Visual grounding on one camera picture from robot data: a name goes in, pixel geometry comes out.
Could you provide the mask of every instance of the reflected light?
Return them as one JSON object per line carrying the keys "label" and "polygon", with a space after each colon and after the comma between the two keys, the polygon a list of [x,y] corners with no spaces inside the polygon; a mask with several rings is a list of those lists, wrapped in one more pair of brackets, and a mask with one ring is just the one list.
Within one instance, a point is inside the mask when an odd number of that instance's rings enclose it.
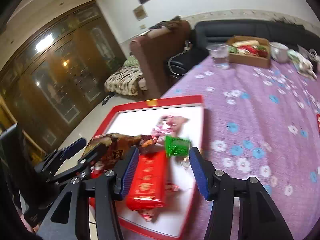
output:
{"label": "reflected light", "polygon": [[66,60],[66,61],[63,63],[63,65],[66,66],[66,65],[68,65],[68,63],[69,63],[69,60]]}
{"label": "reflected light", "polygon": [[51,45],[52,42],[53,42],[52,33],[50,33],[48,36],[46,36],[45,38],[43,38],[41,41],[37,43],[36,45],[37,52],[39,53],[45,50]]}

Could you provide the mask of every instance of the cardboard box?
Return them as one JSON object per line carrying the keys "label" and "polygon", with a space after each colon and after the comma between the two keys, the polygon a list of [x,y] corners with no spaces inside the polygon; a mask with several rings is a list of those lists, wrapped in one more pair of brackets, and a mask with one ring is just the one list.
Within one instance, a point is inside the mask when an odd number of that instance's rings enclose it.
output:
{"label": "cardboard box", "polygon": [[260,45],[265,46],[268,51],[268,57],[263,58],[263,57],[257,57],[257,56],[251,56],[251,55],[241,55],[241,54],[230,53],[229,62],[261,67],[261,68],[269,68],[271,56],[270,56],[270,44],[267,39],[249,37],[249,36],[234,36],[230,38],[226,44],[232,45],[233,43],[238,41],[249,41],[249,40],[256,40],[260,43]]}

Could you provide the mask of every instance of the glass cup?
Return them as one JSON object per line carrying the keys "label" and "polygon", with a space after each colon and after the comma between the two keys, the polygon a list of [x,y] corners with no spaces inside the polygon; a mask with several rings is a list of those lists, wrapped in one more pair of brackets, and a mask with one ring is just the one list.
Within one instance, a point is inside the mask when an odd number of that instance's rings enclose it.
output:
{"label": "glass cup", "polygon": [[226,44],[211,44],[207,47],[213,60],[213,65],[217,68],[228,69],[229,65],[229,46]]}

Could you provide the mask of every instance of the black leather sofa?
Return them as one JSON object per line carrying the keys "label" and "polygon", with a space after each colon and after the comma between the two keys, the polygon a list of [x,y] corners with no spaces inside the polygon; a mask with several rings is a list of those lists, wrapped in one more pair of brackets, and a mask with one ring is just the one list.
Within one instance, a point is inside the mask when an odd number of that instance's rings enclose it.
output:
{"label": "black leather sofa", "polygon": [[[209,44],[225,43],[234,35],[265,38],[285,44],[296,51],[300,45],[307,50],[315,49],[320,54],[320,38],[302,25],[247,19],[203,21],[197,23],[191,32],[192,49],[171,61],[172,70],[178,74],[188,72],[208,56],[206,47]],[[174,76],[168,66],[166,68],[167,74]]]}

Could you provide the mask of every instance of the red wrapped candy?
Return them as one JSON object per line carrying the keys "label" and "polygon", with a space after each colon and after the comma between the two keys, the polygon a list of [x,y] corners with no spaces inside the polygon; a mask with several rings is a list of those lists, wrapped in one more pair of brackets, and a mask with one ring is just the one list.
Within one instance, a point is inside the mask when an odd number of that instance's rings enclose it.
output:
{"label": "red wrapped candy", "polygon": [[126,201],[128,208],[138,211],[165,206],[166,179],[165,151],[140,155]]}

